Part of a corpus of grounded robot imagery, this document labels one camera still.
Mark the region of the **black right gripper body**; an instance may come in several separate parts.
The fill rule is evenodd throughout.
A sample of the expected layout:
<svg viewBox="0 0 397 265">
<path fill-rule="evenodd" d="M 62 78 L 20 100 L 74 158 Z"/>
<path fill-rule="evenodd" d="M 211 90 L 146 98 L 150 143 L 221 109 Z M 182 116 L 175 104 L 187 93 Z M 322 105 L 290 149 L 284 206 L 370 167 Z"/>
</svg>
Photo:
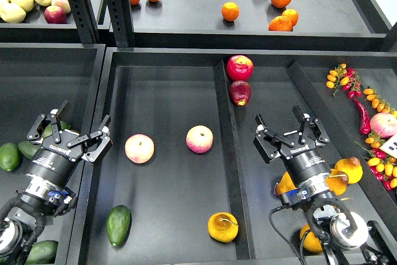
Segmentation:
<svg viewBox="0 0 397 265">
<path fill-rule="evenodd" d="M 295 186 L 301 187 L 309 182 L 316 184 L 330 175 L 331 168 L 318 152 L 314 140 L 307 138 L 301 144 L 301 135 L 297 131 L 284 133 L 283 136 L 292 146 L 282 143 L 279 148 L 280 158 Z"/>
</svg>

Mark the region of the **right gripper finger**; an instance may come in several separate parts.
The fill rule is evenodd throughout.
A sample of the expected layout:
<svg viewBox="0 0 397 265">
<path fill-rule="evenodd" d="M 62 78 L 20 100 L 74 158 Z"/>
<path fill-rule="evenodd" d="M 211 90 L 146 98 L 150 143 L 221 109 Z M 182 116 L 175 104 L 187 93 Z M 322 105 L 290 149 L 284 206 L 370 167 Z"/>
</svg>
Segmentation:
<svg viewBox="0 0 397 265">
<path fill-rule="evenodd" d="M 256 115 L 255 121 L 257 128 L 253 144 L 265 163 L 270 163 L 273 159 L 281 155 L 288 156 L 288 154 L 281 154 L 281 146 L 286 145 L 288 148 L 293 148 L 295 143 L 287 137 L 270 130 L 261 114 Z"/>
<path fill-rule="evenodd" d="M 329 143 L 329 136 L 319 119 L 312 119 L 309 114 L 303 113 L 298 105 L 293 106 L 292 112 L 300 123 L 300 129 L 298 131 L 298 143 L 300 145 L 308 144 L 310 139 L 309 131 L 314 135 L 313 141 L 316 146 L 324 147 Z"/>
</svg>

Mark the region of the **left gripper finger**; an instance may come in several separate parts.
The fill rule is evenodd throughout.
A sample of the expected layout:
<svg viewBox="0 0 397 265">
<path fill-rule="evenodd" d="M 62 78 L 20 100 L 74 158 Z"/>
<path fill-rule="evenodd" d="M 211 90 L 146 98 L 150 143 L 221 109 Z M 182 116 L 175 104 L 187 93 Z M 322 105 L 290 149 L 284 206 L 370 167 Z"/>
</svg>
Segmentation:
<svg viewBox="0 0 397 265">
<path fill-rule="evenodd" d="M 70 157 L 78 161 L 83 159 L 91 164 L 102 161 L 112 146 L 109 123 L 111 123 L 110 115 L 106 115 L 96 131 L 68 141 L 66 147 L 71 150 Z"/>
<path fill-rule="evenodd" d="M 28 141 L 31 143 L 42 143 L 44 139 L 42 137 L 43 132 L 50 125 L 53 141 L 60 143 L 61 121 L 67 110 L 68 101 L 65 100 L 59 108 L 51 110 L 48 114 L 39 114 L 26 136 Z"/>
</svg>

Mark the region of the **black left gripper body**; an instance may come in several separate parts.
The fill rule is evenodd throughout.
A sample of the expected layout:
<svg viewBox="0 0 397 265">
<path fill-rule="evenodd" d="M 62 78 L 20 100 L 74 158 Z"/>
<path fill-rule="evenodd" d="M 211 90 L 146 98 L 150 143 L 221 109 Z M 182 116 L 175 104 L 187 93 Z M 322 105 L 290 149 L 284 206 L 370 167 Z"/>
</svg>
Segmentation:
<svg viewBox="0 0 397 265">
<path fill-rule="evenodd" d="M 63 189 L 94 142 L 88 140 L 87 135 L 80 136 L 67 129 L 60 131 L 59 137 L 59 143 L 54 141 L 53 135 L 29 140 L 34 145 L 40 145 L 40 148 L 27 166 L 25 175 Z"/>
</svg>

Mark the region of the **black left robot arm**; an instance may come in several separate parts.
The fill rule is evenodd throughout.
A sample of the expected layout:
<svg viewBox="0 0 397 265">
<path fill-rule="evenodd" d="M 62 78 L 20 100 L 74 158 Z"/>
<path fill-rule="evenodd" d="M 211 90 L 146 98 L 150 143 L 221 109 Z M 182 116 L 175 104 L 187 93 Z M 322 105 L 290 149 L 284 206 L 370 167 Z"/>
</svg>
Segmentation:
<svg viewBox="0 0 397 265">
<path fill-rule="evenodd" d="M 99 128 L 80 135 L 61 127 L 67 101 L 48 114 L 38 115 L 27 140 L 38 146 L 26 169 L 29 185 L 1 207 L 1 261 L 25 263 L 33 244 L 54 218 L 70 212 L 78 195 L 68 188 L 81 161 L 100 162 L 112 146 L 106 115 Z"/>
</svg>

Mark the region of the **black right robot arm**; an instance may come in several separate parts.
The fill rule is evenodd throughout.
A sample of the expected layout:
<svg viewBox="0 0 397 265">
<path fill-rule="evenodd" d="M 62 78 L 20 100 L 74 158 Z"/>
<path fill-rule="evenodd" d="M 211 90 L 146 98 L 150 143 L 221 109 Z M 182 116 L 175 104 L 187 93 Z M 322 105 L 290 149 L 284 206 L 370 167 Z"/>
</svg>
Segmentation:
<svg viewBox="0 0 397 265">
<path fill-rule="evenodd" d="M 298 106 L 293 106 L 300 128 L 287 133 L 275 133 L 256 115 L 256 136 L 253 143 L 262 159 L 270 163 L 276 158 L 283 161 L 292 187 L 285 190 L 278 183 L 274 194 L 281 206 L 271 210 L 301 209 L 309 225 L 303 233 L 300 247 L 295 249 L 302 264 L 305 239 L 309 233 L 319 240 L 327 264 L 348 264 L 346 251 L 359 249 L 364 264 L 396 264 L 396 253 L 376 221 L 366 222 L 350 211 L 327 182 L 331 168 L 319 148 L 329 143 L 329 137 L 319 119 L 312 119 Z"/>
</svg>

